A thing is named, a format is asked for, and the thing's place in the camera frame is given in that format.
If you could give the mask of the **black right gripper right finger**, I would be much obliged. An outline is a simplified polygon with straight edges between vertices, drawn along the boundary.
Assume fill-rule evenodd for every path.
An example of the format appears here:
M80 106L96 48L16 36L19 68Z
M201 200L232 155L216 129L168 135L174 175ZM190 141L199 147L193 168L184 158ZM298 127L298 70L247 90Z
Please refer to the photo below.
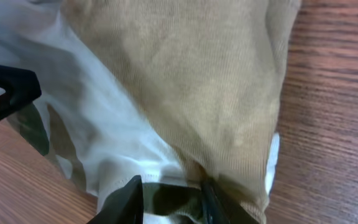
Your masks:
M201 184L203 215L207 224L258 224L213 180Z

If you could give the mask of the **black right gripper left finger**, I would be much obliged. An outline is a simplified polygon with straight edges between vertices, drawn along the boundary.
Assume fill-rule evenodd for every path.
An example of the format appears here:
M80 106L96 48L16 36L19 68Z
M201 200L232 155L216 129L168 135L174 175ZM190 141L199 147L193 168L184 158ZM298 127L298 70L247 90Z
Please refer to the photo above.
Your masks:
M135 175L107 197L101 211L87 224L143 224L143 217L142 179Z

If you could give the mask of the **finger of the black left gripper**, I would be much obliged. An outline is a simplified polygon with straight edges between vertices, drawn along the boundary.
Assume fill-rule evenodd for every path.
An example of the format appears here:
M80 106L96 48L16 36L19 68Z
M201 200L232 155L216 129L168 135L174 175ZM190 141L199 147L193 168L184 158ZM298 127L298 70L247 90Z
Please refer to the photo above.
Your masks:
M0 120L31 104L42 94L35 72L0 65Z

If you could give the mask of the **white beige garment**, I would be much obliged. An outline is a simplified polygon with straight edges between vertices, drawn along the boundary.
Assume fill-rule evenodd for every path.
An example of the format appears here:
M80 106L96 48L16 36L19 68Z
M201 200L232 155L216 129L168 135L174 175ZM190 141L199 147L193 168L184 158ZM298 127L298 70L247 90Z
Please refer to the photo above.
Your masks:
M102 210L135 175L145 223L204 223L201 184L265 223L288 0L0 1L0 63L42 94L8 117Z

